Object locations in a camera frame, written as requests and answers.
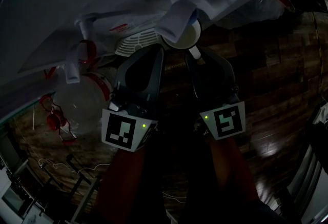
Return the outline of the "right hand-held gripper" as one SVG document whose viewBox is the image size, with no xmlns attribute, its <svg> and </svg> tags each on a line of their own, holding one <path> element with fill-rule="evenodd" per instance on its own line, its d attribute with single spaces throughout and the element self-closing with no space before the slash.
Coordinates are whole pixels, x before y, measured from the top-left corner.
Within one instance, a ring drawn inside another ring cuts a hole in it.
<svg viewBox="0 0 328 224">
<path fill-rule="evenodd" d="M 232 65 L 211 49 L 200 48 L 199 51 L 202 64 L 198 64 L 189 51 L 185 54 L 185 62 L 200 117 L 215 140 L 244 133 L 245 104 L 239 102 Z"/>
</svg>

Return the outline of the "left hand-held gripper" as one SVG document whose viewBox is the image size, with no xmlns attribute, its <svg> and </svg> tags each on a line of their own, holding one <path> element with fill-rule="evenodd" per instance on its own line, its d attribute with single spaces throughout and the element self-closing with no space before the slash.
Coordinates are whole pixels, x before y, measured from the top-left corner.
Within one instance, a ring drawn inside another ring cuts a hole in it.
<svg viewBox="0 0 328 224">
<path fill-rule="evenodd" d="M 134 52 L 117 69 L 115 90 L 102 110 L 101 140 L 125 151 L 141 149 L 155 132 L 164 49 L 147 46 Z"/>
</svg>

